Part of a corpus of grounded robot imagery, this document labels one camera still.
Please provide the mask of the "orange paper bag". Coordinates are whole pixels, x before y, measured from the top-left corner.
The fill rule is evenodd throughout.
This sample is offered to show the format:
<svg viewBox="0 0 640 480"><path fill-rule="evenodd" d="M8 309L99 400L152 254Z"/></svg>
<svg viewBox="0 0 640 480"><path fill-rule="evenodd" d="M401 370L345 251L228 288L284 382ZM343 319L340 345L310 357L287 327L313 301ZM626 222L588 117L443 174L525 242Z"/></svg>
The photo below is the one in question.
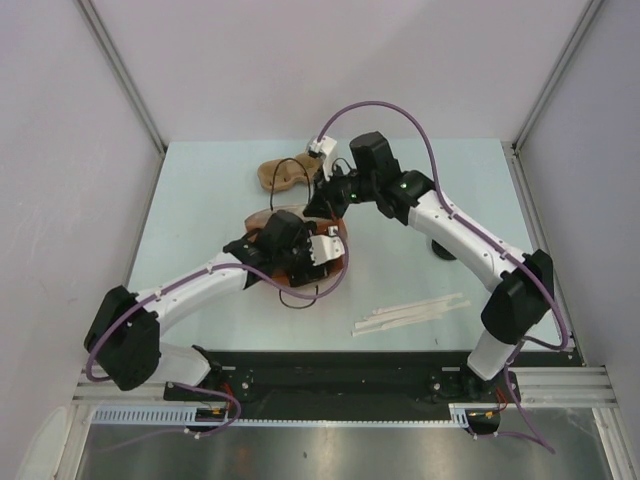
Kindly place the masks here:
<svg viewBox="0 0 640 480"><path fill-rule="evenodd" d="M312 180L306 187L308 197L312 196L311 183ZM346 251L343 257L328 262L328 278L310 285L290 286L287 268L296 261L311 261L309 238L312 235L326 233L329 226L339 228L341 239L347 248L346 226L341 220L307 218L302 213L302 205L277 207L274 205L274 195L278 192L268 193L269 206L244 220L243 239L257 247L261 253L266 253L268 259L273 262L266 272L278 287L281 305L292 310L308 309L341 285L348 271L348 252Z"/></svg>

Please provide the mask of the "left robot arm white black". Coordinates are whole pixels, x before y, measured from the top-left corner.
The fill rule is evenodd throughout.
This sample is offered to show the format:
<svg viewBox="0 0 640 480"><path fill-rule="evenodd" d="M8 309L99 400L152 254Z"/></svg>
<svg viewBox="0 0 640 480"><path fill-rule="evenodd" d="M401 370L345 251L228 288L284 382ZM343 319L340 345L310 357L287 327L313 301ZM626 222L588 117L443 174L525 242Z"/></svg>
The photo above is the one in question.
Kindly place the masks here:
<svg viewBox="0 0 640 480"><path fill-rule="evenodd" d="M244 221L244 234L203 265L159 286L109 290L85 337L85 375L113 382L122 391L148 381L182 383L197 398L214 397L221 376L203 348L163 342L178 322L227 294L265 282L313 302L322 290L308 286L343 271L345 242L338 220L307 218L297 207L258 211Z"/></svg>

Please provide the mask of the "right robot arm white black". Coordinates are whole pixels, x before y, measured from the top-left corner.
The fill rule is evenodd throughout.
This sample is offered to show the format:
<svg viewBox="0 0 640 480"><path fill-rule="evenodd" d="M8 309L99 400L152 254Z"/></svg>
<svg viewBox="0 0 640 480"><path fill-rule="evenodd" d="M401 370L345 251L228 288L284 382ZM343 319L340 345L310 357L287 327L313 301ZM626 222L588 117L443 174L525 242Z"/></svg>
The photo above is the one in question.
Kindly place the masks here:
<svg viewBox="0 0 640 480"><path fill-rule="evenodd" d="M313 177L307 217L338 219L352 204L373 202L390 219L413 228L461 261L490 294L481 312L484 330L461 376L463 393L484 401L497 389L496 375L528 331L549 311L554 298L554 268L542 250L527 254L481 227L439 194L425 174L404 171L387 139L362 134L349 148L349 172L336 164L337 142L312 140L307 152L322 164Z"/></svg>

